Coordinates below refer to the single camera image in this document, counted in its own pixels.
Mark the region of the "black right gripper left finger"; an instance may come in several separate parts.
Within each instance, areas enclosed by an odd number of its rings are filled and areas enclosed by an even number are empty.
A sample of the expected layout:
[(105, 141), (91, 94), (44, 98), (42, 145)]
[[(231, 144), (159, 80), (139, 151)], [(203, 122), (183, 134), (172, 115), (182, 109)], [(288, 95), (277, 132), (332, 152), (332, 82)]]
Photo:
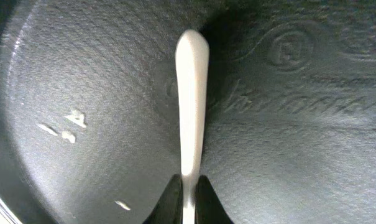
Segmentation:
[(173, 175), (156, 206), (143, 224), (181, 224), (183, 186), (180, 175)]

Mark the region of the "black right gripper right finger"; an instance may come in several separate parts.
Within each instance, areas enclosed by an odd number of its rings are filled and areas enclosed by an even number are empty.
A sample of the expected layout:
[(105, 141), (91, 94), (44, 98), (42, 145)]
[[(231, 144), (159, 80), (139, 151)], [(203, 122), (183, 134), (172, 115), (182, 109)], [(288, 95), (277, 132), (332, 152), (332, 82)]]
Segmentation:
[(201, 175), (196, 186), (196, 224), (233, 224), (209, 179)]

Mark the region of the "white plastic fork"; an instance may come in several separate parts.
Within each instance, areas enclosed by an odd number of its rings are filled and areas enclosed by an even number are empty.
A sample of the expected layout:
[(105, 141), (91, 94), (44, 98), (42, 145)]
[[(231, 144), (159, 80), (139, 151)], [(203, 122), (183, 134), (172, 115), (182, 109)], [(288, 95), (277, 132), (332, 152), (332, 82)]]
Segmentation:
[(175, 51), (183, 184), (183, 224), (195, 223), (195, 188), (199, 179), (203, 150), (208, 65), (207, 40), (195, 30), (184, 31)]

